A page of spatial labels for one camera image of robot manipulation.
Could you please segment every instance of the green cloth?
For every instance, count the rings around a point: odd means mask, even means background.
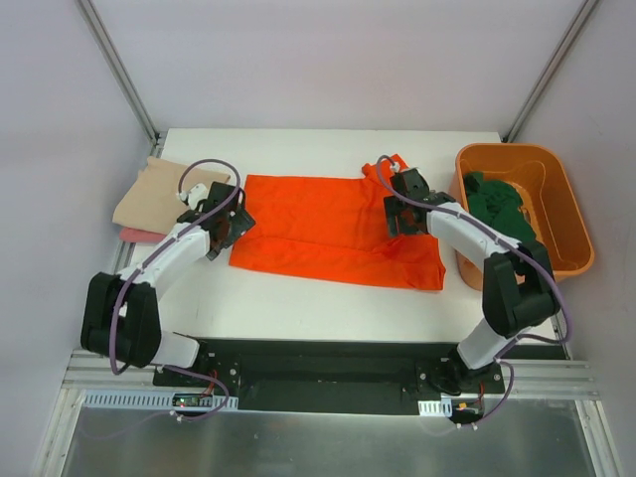
[[[513,186],[503,181],[484,181],[483,172],[464,176],[468,211],[484,224],[520,241],[537,237],[519,209],[524,205]]]

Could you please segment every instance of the orange shirt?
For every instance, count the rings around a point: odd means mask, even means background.
[[[399,156],[394,156],[406,167]],[[390,164],[383,164],[385,177]],[[390,238],[389,192],[366,164],[364,179],[247,176],[246,208],[256,225],[235,243],[230,265],[363,285],[441,290],[446,269],[437,239]]]

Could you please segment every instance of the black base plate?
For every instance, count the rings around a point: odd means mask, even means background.
[[[452,343],[333,343],[299,341],[202,340],[215,350],[219,380],[249,410],[415,415],[419,400],[439,399],[426,382]],[[561,347],[518,346],[507,358],[564,359]],[[466,393],[502,394],[494,367],[467,383]],[[176,373],[155,373],[164,387],[207,387],[208,382]]]

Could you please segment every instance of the metal floor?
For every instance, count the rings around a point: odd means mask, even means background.
[[[106,435],[145,410],[81,411],[78,428]],[[108,440],[76,430],[64,474],[86,476],[406,477],[592,476],[572,401],[510,400],[456,430],[444,418],[226,412],[198,423],[158,416]]]

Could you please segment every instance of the pink cloth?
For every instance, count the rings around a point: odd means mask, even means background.
[[[163,234],[155,234],[154,232],[124,227],[119,233],[119,238],[123,241],[130,241],[132,243],[159,243],[165,238],[165,236]]]

